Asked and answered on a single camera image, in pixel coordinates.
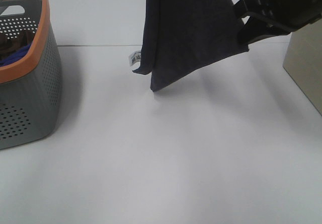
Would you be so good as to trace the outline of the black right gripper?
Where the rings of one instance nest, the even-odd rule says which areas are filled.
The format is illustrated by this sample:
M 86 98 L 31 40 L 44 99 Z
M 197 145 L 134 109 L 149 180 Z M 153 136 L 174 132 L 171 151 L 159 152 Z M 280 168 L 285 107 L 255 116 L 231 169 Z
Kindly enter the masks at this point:
M 240 45 L 250 45 L 320 20 L 321 0 L 239 0 L 233 10 L 237 18 L 250 16 L 237 34 Z

